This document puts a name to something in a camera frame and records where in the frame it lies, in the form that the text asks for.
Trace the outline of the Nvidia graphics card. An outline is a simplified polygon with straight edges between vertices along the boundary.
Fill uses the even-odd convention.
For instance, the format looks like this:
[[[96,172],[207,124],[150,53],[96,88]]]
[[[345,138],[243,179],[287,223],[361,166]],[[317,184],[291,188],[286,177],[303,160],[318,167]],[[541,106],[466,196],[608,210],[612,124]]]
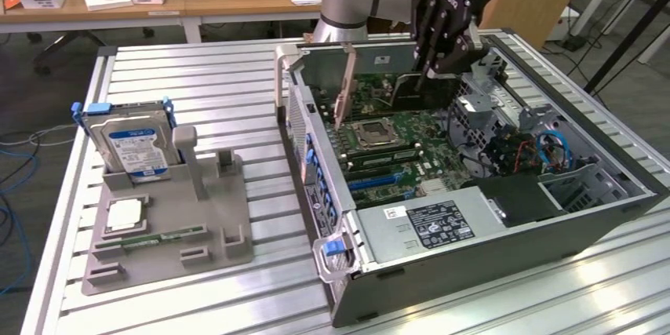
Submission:
[[[402,111],[438,110],[450,106],[461,85],[460,77],[447,74],[429,78],[421,72],[365,73],[363,49],[350,43],[342,45],[347,63],[342,77],[342,90],[333,109],[337,129],[346,122],[378,118]]]

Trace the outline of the black floor pedal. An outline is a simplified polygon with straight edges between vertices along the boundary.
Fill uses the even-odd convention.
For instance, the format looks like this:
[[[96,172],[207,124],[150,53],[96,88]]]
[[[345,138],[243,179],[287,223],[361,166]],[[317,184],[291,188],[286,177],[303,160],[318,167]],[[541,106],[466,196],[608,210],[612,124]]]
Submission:
[[[581,35],[568,35],[568,37],[561,41],[561,47],[576,52],[590,44],[590,39]]]

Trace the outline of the green motherboard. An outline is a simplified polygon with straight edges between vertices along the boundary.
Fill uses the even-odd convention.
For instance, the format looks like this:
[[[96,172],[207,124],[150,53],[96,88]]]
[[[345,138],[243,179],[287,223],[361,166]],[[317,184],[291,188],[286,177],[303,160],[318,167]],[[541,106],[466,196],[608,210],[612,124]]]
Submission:
[[[462,185],[470,181],[473,174],[464,163],[460,150],[447,141],[446,128],[431,111],[402,111],[378,117],[389,118],[394,122],[401,142],[398,145],[363,149],[358,144],[351,124],[377,118],[346,122],[342,128],[337,129],[333,120],[333,109],[334,106],[331,104],[319,104],[329,141],[335,152],[346,183],[349,184],[394,173],[405,174],[398,184],[359,191],[349,190],[358,209],[425,197],[419,191],[419,184],[423,180],[443,179],[452,191],[461,189]],[[425,151],[423,156],[415,162],[405,162],[399,165],[379,166],[357,171],[350,171],[346,167],[350,156],[373,155],[385,151],[403,151],[409,149],[421,149]]]

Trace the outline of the installed RAM stick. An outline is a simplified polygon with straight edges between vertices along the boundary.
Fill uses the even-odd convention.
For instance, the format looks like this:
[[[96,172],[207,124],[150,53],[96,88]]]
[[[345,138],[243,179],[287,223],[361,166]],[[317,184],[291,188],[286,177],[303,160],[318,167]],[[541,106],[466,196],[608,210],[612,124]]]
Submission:
[[[373,155],[350,156],[346,167],[350,171],[371,169],[379,166],[399,165],[405,162],[415,162],[423,156],[421,149],[409,149],[403,151],[385,151]]]

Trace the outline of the silver chipset heatsink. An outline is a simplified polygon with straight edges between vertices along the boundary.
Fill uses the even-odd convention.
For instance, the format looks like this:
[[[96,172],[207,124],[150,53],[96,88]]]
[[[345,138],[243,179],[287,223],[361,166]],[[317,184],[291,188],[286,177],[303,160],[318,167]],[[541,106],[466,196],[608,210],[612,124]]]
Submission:
[[[437,195],[443,192],[452,191],[447,182],[441,178],[423,180],[419,184],[419,191],[422,196]]]

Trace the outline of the blue expansion slot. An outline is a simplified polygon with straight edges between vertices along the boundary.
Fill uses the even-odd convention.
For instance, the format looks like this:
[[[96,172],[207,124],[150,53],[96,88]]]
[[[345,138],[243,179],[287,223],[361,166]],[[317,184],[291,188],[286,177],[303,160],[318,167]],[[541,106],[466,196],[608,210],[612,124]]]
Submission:
[[[381,186],[386,186],[390,184],[398,184],[401,182],[401,179],[403,176],[405,176],[403,173],[394,173],[391,175],[386,175],[382,177],[367,178],[365,180],[359,180],[359,181],[349,183],[347,187],[349,187],[350,191],[359,191],[359,190],[365,190],[369,188],[377,188]]]

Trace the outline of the black plastic shroud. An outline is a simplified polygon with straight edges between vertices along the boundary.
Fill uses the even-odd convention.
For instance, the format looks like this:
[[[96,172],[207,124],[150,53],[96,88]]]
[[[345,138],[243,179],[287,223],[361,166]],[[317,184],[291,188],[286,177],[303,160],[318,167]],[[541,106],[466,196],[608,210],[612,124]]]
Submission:
[[[462,185],[462,188],[470,187],[478,187],[485,198],[494,201],[505,214],[502,222],[508,228],[565,214],[542,189],[537,176],[474,178]]]

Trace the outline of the metal disk bay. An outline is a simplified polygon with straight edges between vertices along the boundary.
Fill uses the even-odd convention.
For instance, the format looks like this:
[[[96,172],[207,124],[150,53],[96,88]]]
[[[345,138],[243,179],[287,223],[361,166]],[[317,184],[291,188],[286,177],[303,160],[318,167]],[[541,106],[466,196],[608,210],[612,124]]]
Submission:
[[[568,173],[544,173],[540,182],[568,213],[617,202],[629,197],[613,176],[596,164]]]

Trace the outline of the grey power supply unit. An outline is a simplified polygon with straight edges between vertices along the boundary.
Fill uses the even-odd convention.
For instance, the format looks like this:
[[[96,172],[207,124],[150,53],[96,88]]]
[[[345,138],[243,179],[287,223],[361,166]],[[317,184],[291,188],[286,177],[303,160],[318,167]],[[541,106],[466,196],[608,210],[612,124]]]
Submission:
[[[357,214],[378,264],[445,251],[506,230],[477,187],[362,209]]]

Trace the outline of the open black PC case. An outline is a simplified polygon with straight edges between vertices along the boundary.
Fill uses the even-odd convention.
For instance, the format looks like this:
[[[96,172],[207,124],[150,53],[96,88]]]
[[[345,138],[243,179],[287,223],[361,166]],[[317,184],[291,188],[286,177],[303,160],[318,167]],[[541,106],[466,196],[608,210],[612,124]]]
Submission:
[[[670,198],[661,180],[670,165],[652,155],[636,156],[630,131],[554,67],[548,58],[510,31],[484,36],[489,54],[469,71],[453,74],[465,94],[461,75],[493,78],[522,102],[518,127],[469,128],[456,106],[433,112],[446,128],[449,143],[474,178],[496,177],[484,149],[494,133],[516,129],[536,137],[544,173],[568,173],[596,164],[629,193],[617,202],[532,222],[477,238],[445,251],[431,251],[395,262],[374,261],[358,218],[357,204],[329,141],[319,104],[334,106],[347,63],[345,43],[294,42],[275,51],[279,131],[291,178],[309,228],[317,273],[329,300],[333,324],[358,324],[414,304],[457,293],[546,263],[576,256],[620,225],[640,218]],[[414,44],[402,39],[349,42],[362,47],[365,73],[413,72]],[[349,256],[326,257],[322,246],[342,239]]]

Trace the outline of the blue case latch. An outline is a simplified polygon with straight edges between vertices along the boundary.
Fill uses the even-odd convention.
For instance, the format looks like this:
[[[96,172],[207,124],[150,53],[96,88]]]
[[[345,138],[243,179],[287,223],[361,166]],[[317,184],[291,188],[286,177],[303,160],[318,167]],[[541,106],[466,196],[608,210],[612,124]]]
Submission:
[[[327,241],[322,246],[322,252],[326,257],[334,257],[338,255],[349,256],[349,248],[342,239]]]

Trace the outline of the hard disk with blue caddy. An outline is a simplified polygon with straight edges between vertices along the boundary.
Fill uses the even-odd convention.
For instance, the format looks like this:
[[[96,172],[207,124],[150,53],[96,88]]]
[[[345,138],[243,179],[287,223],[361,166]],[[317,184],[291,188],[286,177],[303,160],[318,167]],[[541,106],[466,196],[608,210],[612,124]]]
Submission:
[[[108,173],[125,173],[135,184],[169,178],[169,168],[182,162],[173,145],[173,110],[169,98],[72,104],[72,118],[94,141]]]

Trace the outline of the wooden desk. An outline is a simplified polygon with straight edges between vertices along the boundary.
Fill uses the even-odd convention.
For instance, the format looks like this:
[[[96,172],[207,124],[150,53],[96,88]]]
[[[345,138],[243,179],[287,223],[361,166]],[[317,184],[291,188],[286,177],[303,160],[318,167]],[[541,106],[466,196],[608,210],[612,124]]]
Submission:
[[[318,18],[319,10],[318,5],[295,5],[291,0],[167,0],[162,5],[94,12],[84,0],[66,0],[59,9],[3,10],[0,0],[0,33],[179,25],[187,42],[199,43],[203,24],[310,20]]]

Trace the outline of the black chair base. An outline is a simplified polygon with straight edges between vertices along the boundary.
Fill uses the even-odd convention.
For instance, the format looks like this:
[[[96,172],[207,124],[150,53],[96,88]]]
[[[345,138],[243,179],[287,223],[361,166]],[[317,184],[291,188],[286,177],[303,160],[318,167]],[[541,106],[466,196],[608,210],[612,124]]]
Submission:
[[[46,65],[47,58],[59,52],[67,44],[74,42],[78,38],[86,38],[94,42],[99,47],[107,46],[102,39],[88,30],[68,31],[51,43],[43,51],[36,55],[32,60],[34,71],[38,75],[48,75],[51,73],[50,67]]]

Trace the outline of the grey parts rack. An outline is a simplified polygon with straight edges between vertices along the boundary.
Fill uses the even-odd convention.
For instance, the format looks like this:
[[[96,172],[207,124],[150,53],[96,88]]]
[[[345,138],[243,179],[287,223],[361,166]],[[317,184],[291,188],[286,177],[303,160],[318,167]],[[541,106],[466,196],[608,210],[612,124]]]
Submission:
[[[91,296],[166,279],[251,262],[250,207],[242,158],[230,149],[211,157],[195,154],[197,130],[179,126],[173,145],[185,162],[169,168],[169,178],[142,184],[107,173],[100,191],[87,253],[82,292]],[[108,232],[110,205],[138,198],[142,220],[134,228]],[[158,246],[94,250],[98,242],[206,226],[207,233]]]

